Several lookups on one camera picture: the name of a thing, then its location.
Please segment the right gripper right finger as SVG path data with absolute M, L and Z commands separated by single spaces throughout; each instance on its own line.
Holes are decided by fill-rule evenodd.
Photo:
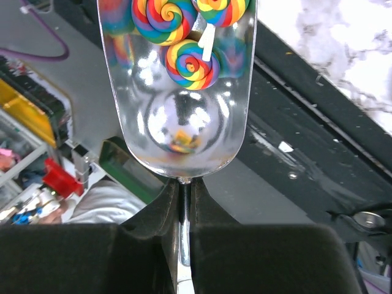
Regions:
M 190 261 L 196 293 L 361 293 L 349 254 L 317 224 L 244 225 L 190 189 Z

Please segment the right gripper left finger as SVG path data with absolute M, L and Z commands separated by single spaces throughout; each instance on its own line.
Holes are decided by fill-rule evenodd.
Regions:
M 3 225 L 1 292 L 175 293 L 178 192 L 121 225 Z

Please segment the silver metal scoop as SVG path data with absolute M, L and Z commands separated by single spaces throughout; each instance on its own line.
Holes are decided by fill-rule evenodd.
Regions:
M 192 285 L 190 189 L 226 167 L 245 137 L 254 65 L 257 2 L 241 19 L 216 28 L 212 52 L 220 61 L 218 80 L 202 90 L 174 82 L 161 61 L 162 47 L 146 40 L 132 19 L 132 1 L 98 1 L 105 62 L 122 135 L 134 159 L 179 186 L 178 286 Z M 198 12 L 185 39 L 199 41 L 206 21 Z

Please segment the rainbow swirl lollipop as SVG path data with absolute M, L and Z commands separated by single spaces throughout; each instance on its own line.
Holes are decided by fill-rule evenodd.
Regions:
M 160 46 L 184 40 L 198 16 L 193 3 L 185 0 L 136 0 L 131 3 L 131 13 L 139 33 Z
M 204 61 L 203 49 L 195 40 L 185 39 L 177 44 L 162 47 L 160 54 L 168 76 L 185 89 L 206 89 L 219 78 L 219 58 L 212 52 L 210 60 Z
M 206 27 L 198 41 L 203 50 L 202 60 L 210 61 L 216 28 L 227 28 L 238 22 L 247 10 L 249 0 L 196 0 L 192 1 Z

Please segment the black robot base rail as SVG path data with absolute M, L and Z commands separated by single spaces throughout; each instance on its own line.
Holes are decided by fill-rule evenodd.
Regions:
M 391 137 L 263 24 L 238 157 L 312 221 L 391 241 Z

